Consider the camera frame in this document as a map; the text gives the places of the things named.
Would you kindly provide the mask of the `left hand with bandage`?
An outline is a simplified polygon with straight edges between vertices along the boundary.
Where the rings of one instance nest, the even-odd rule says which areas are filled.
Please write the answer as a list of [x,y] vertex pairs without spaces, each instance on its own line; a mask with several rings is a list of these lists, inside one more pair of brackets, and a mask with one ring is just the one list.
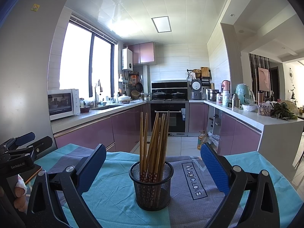
[[14,207],[18,209],[20,212],[26,213],[28,206],[26,201],[27,187],[20,175],[18,175],[18,181],[16,183],[14,191],[16,195],[16,199],[14,201]]

